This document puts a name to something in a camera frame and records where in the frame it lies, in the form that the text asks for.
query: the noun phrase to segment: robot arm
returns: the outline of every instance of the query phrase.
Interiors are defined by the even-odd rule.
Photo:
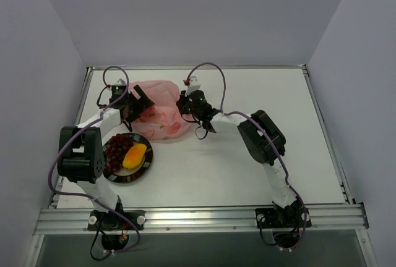
[[[282,209],[291,206],[296,201],[296,194],[286,184],[285,172],[278,163],[275,164],[277,157],[264,136],[245,117],[237,114],[226,116],[208,104],[204,92],[199,89],[200,84],[196,77],[191,77],[185,84],[187,90],[181,92],[177,102],[180,113],[191,114],[209,132],[242,136],[250,155],[264,167],[272,189],[273,202]],[[286,139],[271,118],[264,111],[251,114],[251,118],[267,132],[283,156]]]
[[[119,80],[117,84],[112,85],[110,103],[119,98],[126,87],[127,85],[123,80]],[[60,149],[78,130],[102,117],[102,120],[88,128],[64,152],[58,161],[58,173],[60,176],[67,177],[69,181],[75,182],[86,194],[93,196],[94,199],[112,210],[122,210],[122,204],[103,176],[106,163],[101,140],[119,124],[123,122],[131,123],[147,108],[154,105],[139,86],[135,86],[134,89],[139,94],[139,99],[129,92],[112,108],[99,110],[90,119],[77,126],[62,128],[59,139]],[[95,202],[92,203],[95,210],[107,212],[106,209]]]

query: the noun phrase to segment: plate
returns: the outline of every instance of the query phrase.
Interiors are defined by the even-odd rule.
[[[147,149],[146,152],[144,153],[142,162],[135,169],[128,170],[121,168],[118,172],[103,171],[103,175],[105,176],[105,178],[107,178],[111,182],[115,182],[118,184],[126,184],[129,182],[134,182],[135,180],[139,179],[149,169],[153,161],[153,149],[151,147],[150,142],[145,137],[136,133],[122,133],[122,135],[128,135],[129,137],[132,138],[134,145],[138,143],[142,143],[147,147]],[[105,157],[105,162],[107,160],[107,155],[105,153],[107,144],[108,141],[103,145],[103,154]]]

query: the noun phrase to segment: gray wall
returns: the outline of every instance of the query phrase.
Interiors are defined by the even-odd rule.
[[[380,266],[394,266],[396,0],[342,0],[309,73]]]
[[[0,60],[0,257],[21,266],[85,71],[48,0],[0,0]]]
[[[340,0],[50,0],[86,65],[307,63]]]

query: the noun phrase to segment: plastic bag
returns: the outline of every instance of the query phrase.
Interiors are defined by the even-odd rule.
[[[147,139],[160,140],[178,137],[190,127],[190,123],[182,119],[176,106],[180,95],[176,84],[169,80],[130,83],[129,89],[139,97],[133,90],[135,85],[139,85],[155,105],[148,108],[132,123],[134,132]]]

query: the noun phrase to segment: cable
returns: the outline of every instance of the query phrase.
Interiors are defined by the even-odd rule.
[[[106,85],[103,89],[102,89],[102,91],[99,93],[99,97],[98,97],[98,99],[97,99],[97,106],[99,107],[99,108],[104,108],[106,105],[105,104],[100,104],[100,98],[101,98],[101,95],[103,94],[103,92],[106,90],[106,89],[109,89],[111,87],[111,85]]]
[[[201,66],[204,66],[204,65],[212,65],[212,66],[216,67],[216,68],[220,71],[220,73],[222,74],[222,78],[223,78],[223,96],[222,96],[222,102],[220,103],[220,111],[223,113],[223,112],[224,112],[224,111],[223,111],[223,104],[224,104],[224,98],[225,98],[226,83],[225,83],[224,72],[222,71],[222,69],[221,69],[218,65],[216,65],[216,64],[214,64],[214,63],[211,63],[211,62],[204,62],[204,63],[198,64],[197,66],[195,66],[195,67],[190,71],[190,73],[189,73],[188,76],[187,76],[187,79],[190,78],[191,74],[192,74],[194,71],[196,71],[198,68],[200,68]]]
[[[299,193],[291,186],[291,184],[289,183],[289,172],[286,168],[285,162],[283,162],[282,156],[279,154],[276,146],[273,144],[271,138],[268,136],[267,132],[251,117],[249,117],[247,114],[244,114],[243,112],[240,111],[232,111],[229,112],[228,114],[224,114],[225,116],[230,116],[232,114],[237,114],[240,116],[245,117],[247,120],[249,120],[253,125],[255,125],[255,127],[263,134],[263,136],[265,137],[265,139],[268,141],[268,143],[270,144],[271,148],[273,149],[273,152],[275,153],[275,155],[277,156],[280,165],[282,166],[283,170],[285,171],[285,182],[286,185],[289,186],[290,190],[293,191],[294,194],[296,194],[296,198],[298,199],[298,201],[302,204],[302,207],[304,209],[304,226],[303,226],[303,230],[300,234],[299,240],[297,241],[296,244],[294,244],[294,246],[290,247],[289,249],[293,250],[295,249],[297,246],[300,245],[304,235],[305,235],[305,230],[306,230],[306,226],[307,226],[307,210],[304,204],[303,199],[301,198],[301,196],[299,195]]]
[[[279,160],[279,162],[280,162],[280,164],[281,164],[281,166],[282,166],[282,169],[285,171],[285,182],[286,182],[286,185],[289,186],[290,190],[292,190],[294,194],[296,194],[296,198],[297,198],[298,201],[302,204],[302,207],[303,207],[303,209],[304,209],[304,226],[303,226],[303,230],[302,230],[302,232],[301,232],[300,238],[299,238],[299,240],[297,241],[297,243],[296,243],[294,246],[292,246],[290,249],[296,248],[297,246],[300,245],[300,243],[301,243],[301,241],[302,241],[302,239],[303,239],[303,237],[304,237],[304,235],[305,235],[305,230],[306,230],[306,225],[307,225],[307,210],[306,210],[306,207],[305,207],[305,204],[304,204],[303,199],[301,198],[301,196],[299,195],[299,193],[291,186],[291,184],[290,184],[289,181],[288,181],[289,172],[288,172],[288,170],[287,170],[287,168],[286,168],[285,163],[284,163],[283,160],[282,160],[282,157],[280,156],[280,154],[279,154],[279,152],[278,152],[276,146],[273,144],[273,142],[271,141],[270,137],[267,135],[267,132],[266,132],[263,128],[261,128],[261,126],[260,126],[255,120],[253,120],[251,117],[247,116],[246,114],[244,114],[244,113],[242,113],[242,112],[240,112],[240,111],[233,111],[233,112],[229,112],[228,114],[225,114],[225,113],[224,113],[223,104],[224,104],[225,92],[226,92],[226,81],[225,81],[224,72],[222,71],[222,69],[221,69],[218,65],[216,65],[216,64],[214,64],[214,63],[211,63],[211,62],[204,62],[204,63],[198,64],[197,66],[195,66],[195,67],[190,71],[189,75],[187,76],[187,79],[190,78],[191,74],[192,74],[195,70],[197,70],[199,67],[201,67],[201,66],[203,66],[203,65],[212,65],[212,66],[216,67],[216,68],[220,71],[220,73],[221,73],[221,75],[222,75],[222,78],[223,78],[223,96],[222,96],[222,101],[221,101],[221,103],[220,103],[220,112],[221,112],[222,114],[224,114],[225,116],[229,116],[229,115],[231,115],[231,114],[239,114],[240,116],[243,116],[243,117],[245,117],[247,120],[249,120],[253,125],[255,125],[255,127],[256,127],[260,132],[262,132],[263,136],[264,136],[265,139],[268,141],[268,143],[270,144],[271,148],[273,149],[273,152],[274,152],[275,155],[277,156],[277,158],[278,158],[278,160]]]
[[[103,82],[105,83],[105,85],[107,86],[106,80],[105,80],[105,74],[107,72],[107,70],[112,69],[112,68],[116,68],[121,70],[124,75],[126,76],[126,84],[129,84],[129,77],[128,74],[126,73],[126,71],[124,69],[122,69],[121,67],[118,66],[109,66],[105,69],[105,71],[103,71]],[[56,167],[56,163],[58,163],[59,159],[61,158],[61,156],[63,155],[63,153],[65,152],[65,150],[67,148],[69,148],[69,146],[72,144],[72,142],[79,137],[81,134],[83,134],[89,127],[95,125],[97,122],[100,122],[103,120],[103,113],[110,107],[112,107],[112,105],[116,104],[118,101],[120,101],[121,99],[124,98],[124,96],[126,95],[126,93],[128,92],[128,87],[126,87],[125,91],[121,94],[121,96],[117,99],[115,99],[113,102],[111,102],[109,105],[105,106],[105,108],[102,109],[102,112],[100,113],[100,118],[97,120],[94,120],[93,122],[89,123],[88,125],[86,125],[85,127],[81,128],[79,131],[77,131],[70,139],[69,141],[66,142],[66,144],[61,148],[61,150],[59,151],[58,155],[56,156],[54,162],[51,165],[51,168],[49,170],[48,173],[48,187],[49,189],[54,192],[55,194],[58,195],[65,195],[65,196],[80,196],[80,197],[85,197],[85,198],[89,198],[91,199],[91,201],[95,202],[97,205],[103,207],[104,209],[108,210],[109,212],[115,214],[116,216],[118,216],[119,218],[123,219],[125,222],[127,222],[132,228],[133,230],[135,230],[136,235],[137,235],[137,240],[135,243],[133,243],[131,246],[126,247],[122,250],[117,250],[115,252],[125,252],[127,250],[130,250],[132,248],[134,248],[139,242],[140,242],[140,233],[138,228],[136,228],[136,226],[134,225],[133,222],[131,222],[129,219],[127,219],[125,216],[123,216],[121,213],[118,213],[117,211],[111,209],[109,206],[103,204],[102,202],[96,200],[93,196],[88,195],[88,194],[84,194],[84,193],[67,193],[67,192],[62,192],[59,190],[56,190],[54,188],[54,185],[52,184],[52,176],[53,176],[53,172],[55,170]]]
[[[203,139],[206,138],[206,136],[208,136],[209,130],[208,130],[208,129],[205,129],[205,135],[204,135],[204,137],[198,137],[198,135],[197,135],[197,130],[198,130],[199,128],[202,128],[202,126],[200,125],[199,127],[196,128],[196,137],[197,137],[199,140],[203,140]]]
[[[266,245],[270,245],[270,246],[277,245],[276,242],[274,242],[274,243],[271,244],[270,242],[266,242],[266,241],[265,241],[265,239],[264,239],[264,237],[263,237],[263,235],[262,235],[262,226],[261,226],[261,223],[262,223],[262,220],[263,220],[263,219],[265,219],[265,217],[262,217],[262,218],[260,219],[260,223],[259,223],[260,237],[261,237],[262,241],[264,241],[264,243],[265,243]]]
[[[103,258],[95,258],[93,256],[93,254],[92,254],[92,249],[93,249],[93,246],[95,245],[95,242],[97,241],[99,232],[101,232],[103,235],[106,235],[103,231],[100,230],[101,223],[103,222],[103,217],[104,216],[105,216],[104,214],[102,214],[100,216],[100,219],[99,219],[99,222],[98,222],[98,226],[97,226],[97,233],[95,234],[95,238],[93,239],[93,242],[91,244],[90,254],[91,254],[91,258],[94,259],[95,261],[104,261],[105,259],[107,259],[111,255],[111,252],[109,252],[109,251]]]

